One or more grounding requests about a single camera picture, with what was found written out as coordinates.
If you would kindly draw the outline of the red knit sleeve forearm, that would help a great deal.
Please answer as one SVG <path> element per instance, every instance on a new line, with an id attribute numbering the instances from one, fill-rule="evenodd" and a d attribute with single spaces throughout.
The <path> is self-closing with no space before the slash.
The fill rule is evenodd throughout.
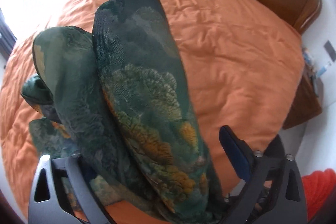
<path id="1" fill-rule="evenodd" d="M 333 169 L 316 170 L 312 174 L 302 177 L 308 220 L 311 220 L 323 206 L 334 189 L 335 182 L 336 175 Z"/>

